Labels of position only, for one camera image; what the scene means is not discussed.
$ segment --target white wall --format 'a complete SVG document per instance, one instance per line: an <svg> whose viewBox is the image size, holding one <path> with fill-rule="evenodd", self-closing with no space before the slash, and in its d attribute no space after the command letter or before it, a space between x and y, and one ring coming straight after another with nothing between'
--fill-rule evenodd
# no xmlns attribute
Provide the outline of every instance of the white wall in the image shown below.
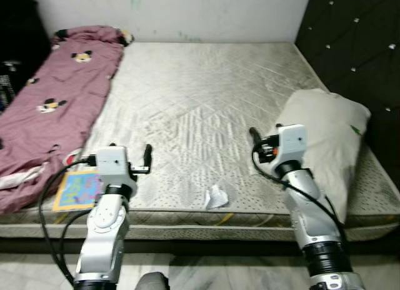
<svg viewBox="0 0 400 290"><path fill-rule="evenodd" d="M49 34L106 24L137 41L294 41L308 0L37 0Z"/></svg>

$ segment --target white pillow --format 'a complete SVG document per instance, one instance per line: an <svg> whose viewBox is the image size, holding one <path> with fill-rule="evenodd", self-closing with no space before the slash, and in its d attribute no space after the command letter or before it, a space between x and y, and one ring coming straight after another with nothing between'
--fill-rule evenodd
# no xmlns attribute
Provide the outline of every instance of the white pillow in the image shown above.
<svg viewBox="0 0 400 290"><path fill-rule="evenodd" d="M362 104L321 89L298 90L287 101L276 123L303 124L307 151L303 167L311 169L317 185L346 218L348 192L358 152L371 113Z"/></svg>

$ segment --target padded headboard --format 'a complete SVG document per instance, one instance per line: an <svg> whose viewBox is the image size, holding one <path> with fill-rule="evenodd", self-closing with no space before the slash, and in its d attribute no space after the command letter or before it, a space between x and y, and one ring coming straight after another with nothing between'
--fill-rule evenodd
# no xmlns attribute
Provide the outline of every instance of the padded headboard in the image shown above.
<svg viewBox="0 0 400 290"><path fill-rule="evenodd" d="M366 141L400 188L400 0L309 0L296 45L330 91L369 108Z"/></svg>

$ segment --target tiled floor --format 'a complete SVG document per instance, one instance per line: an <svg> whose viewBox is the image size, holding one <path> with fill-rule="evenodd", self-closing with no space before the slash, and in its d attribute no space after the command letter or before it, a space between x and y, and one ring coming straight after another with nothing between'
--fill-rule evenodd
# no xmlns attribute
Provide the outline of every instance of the tiled floor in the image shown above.
<svg viewBox="0 0 400 290"><path fill-rule="evenodd" d="M67 256L71 270L77 256ZM388 256L355 256L352 263L368 290L399 290L400 262ZM152 271L169 276L172 290L306 290L299 257L174 257L126 254L118 289L133 290ZM0 254L0 289L71 289L47 255Z"/></svg>

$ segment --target mattress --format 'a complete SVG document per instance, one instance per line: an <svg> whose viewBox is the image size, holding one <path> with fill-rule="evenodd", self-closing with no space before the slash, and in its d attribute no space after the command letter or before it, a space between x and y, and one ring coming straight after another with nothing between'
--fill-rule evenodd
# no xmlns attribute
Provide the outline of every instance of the mattress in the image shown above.
<svg viewBox="0 0 400 290"><path fill-rule="evenodd" d="M281 187L254 172L248 129L267 133L297 89L324 85L290 43L134 43L112 82L84 154L109 143L142 163L153 146L153 168L131 199L131 239L292 241ZM205 210L217 185L229 203ZM44 205L50 235L65 215ZM363 145L348 202L350 240L379 238L398 226L400 195ZM84 219L70 238L83 238ZM0 216L0 236L41 237L36 208Z"/></svg>

